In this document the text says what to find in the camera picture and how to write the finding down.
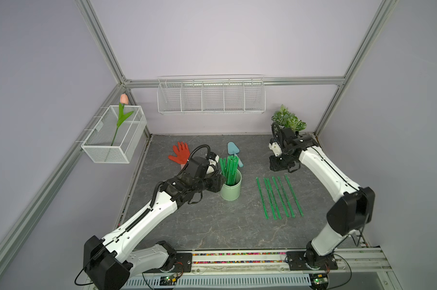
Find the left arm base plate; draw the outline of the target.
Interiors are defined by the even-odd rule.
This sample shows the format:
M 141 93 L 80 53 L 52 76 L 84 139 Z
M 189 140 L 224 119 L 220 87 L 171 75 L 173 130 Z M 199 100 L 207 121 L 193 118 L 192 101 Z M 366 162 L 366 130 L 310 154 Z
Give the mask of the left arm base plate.
M 193 266 L 193 255 L 190 252 L 176 253 L 167 259 L 161 268 L 150 269 L 146 273 L 190 273 Z

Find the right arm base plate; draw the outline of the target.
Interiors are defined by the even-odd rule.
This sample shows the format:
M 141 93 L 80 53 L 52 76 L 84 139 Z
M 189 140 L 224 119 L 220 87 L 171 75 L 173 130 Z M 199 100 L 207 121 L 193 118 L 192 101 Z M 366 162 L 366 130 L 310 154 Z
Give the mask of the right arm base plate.
M 338 264 L 333 254 L 319 256 L 316 252 L 309 251 L 288 251 L 284 261 L 289 265 L 291 271 L 331 271 L 337 270 Z

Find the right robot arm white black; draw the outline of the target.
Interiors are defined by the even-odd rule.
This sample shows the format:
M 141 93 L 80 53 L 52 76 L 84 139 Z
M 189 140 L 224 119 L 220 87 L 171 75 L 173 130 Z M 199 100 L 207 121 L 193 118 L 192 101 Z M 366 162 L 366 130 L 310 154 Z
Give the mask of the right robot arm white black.
M 307 167 L 327 189 L 334 205 L 327 213 L 327 224 L 307 246 L 303 261 L 318 269 L 334 258 L 334 250 L 348 237 L 371 222 L 375 193 L 347 177 L 324 153 L 311 136 L 301 136 L 291 128 L 272 123 L 269 149 L 270 170 L 293 173 Z

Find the light green metal cup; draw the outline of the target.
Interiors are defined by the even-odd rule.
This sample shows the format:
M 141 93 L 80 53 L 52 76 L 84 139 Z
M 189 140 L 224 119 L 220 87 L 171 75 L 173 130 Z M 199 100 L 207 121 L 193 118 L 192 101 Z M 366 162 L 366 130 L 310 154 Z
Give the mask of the light green metal cup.
M 239 170 L 236 171 L 235 184 L 233 186 L 223 185 L 220 194 L 226 201 L 235 201 L 240 196 L 242 176 Z

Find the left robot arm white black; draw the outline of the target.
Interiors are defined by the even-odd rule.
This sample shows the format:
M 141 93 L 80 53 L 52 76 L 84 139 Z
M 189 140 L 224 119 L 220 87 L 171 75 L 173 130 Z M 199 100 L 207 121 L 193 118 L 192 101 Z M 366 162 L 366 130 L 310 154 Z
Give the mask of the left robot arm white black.
M 83 272 L 97 289 L 119 290 L 134 275 L 172 269 L 176 250 L 167 242 L 143 250 L 136 246 L 184 204 L 195 204 L 195 194 L 217 193 L 224 182 L 216 154 L 191 157 L 176 176 L 156 185 L 151 201 L 127 222 L 102 238 L 92 236 L 85 242 Z

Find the green straw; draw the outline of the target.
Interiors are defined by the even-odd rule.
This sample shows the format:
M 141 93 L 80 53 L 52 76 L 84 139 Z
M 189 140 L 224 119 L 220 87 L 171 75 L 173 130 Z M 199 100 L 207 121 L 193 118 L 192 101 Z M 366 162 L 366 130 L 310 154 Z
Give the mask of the green straw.
M 261 189 L 259 177 L 256 177 L 255 180 L 256 180 L 256 183 L 257 183 L 258 192 L 259 192 L 260 200 L 261 200 L 261 203 L 262 203 L 265 219 L 269 219 L 268 211 L 266 209 L 266 205 L 265 205 L 264 196 L 263 196 L 263 192 L 262 192 L 262 189 Z
M 290 182 L 290 179 L 289 179 L 289 177 L 288 177 L 287 175 L 285 175 L 284 177 L 285 177 L 286 182 L 287 182 L 287 184 L 288 184 L 288 187 L 289 187 L 289 189 L 290 189 L 290 191 L 291 191 L 291 194 L 292 194 L 292 196 L 293 196 L 293 199 L 294 199 L 294 201 L 295 201 L 295 203 L 296 203 L 296 206 L 297 206 L 297 208 L 298 208 L 299 214 L 301 215 L 301 217 L 304 217 L 303 210 L 302 210 L 302 208 L 301 208 L 301 206 L 300 206 L 300 203 L 299 203 L 298 198 L 297 198 L 297 196 L 296 196 L 296 194 L 295 194 L 295 191 L 294 191 L 294 188 L 293 188 L 293 186 L 292 186 L 292 184 L 291 184 L 291 182 Z
M 281 194 L 280 188 L 279 188 L 279 186 L 278 186 L 278 184 L 277 184 L 277 182 L 276 182 L 276 178 L 275 178 L 274 176 L 272 176 L 272 181 L 274 182 L 274 185 L 275 185 L 275 187 L 276 187 L 276 191 L 277 191 L 277 193 L 278 193 L 278 196 L 279 196 L 280 202 L 281 202 L 281 204 L 282 204 L 282 207 L 283 207 L 283 209 L 284 209 L 284 212 L 285 212 L 286 216 L 289 217 L 290 215 L 289 215 L 289 213 L 288 213 L 288 211 L 287 211 L 287 207 L 286 207 L 286 205 L 285 205 L 285 203 L 284 203 L 284 201 L 283 201 L 283 198 L 282 198 L 282 194 Z
M 268 179 L 267 178 L 263 178 L 263 180 L 264 180 L 264 184 L 265 184 L 265 187 L 266 187 L 266 190 L 267 190 L 267 193 L 268 193 L 268 198 L 269 198 L 269 203 L 270 203 L 270 208 L 271 208 L 271 211 L 272 211 L 273 219 L 277 220 L 278 218 L 277 218 L 277 214 L 275 212 L 273 196 L 272 196 L 272 193 L 271 193 L 271 188 L 269 187 Z
M 278 176 L 277 179 L 278 179 L 279 184 L 280 184 L 280 186 L 281 186 L 281 190 L 282 190 L 282 192 L 283 192 L 284 198 L 285 198 L 286 203 L 287 203 L 287 206 L 288 206 L 288 208 L 289 208 L 289 211 L 290 211 L 291 217 L 292 217 L 292 218 L 295 218 L 295 213 L 294 213 L 294 211 L 293 211 L 293 209 L 292 209 L 292 205 L 291 205 L 291 203 L 290 203 L 289 197 L 287 196 L 287 193 L 286 193 L 286 191 L 285 191 L 285 188 L 284 188 L 284 186 L 283 186 L 283 184 L 282 184 L 281 178 Z

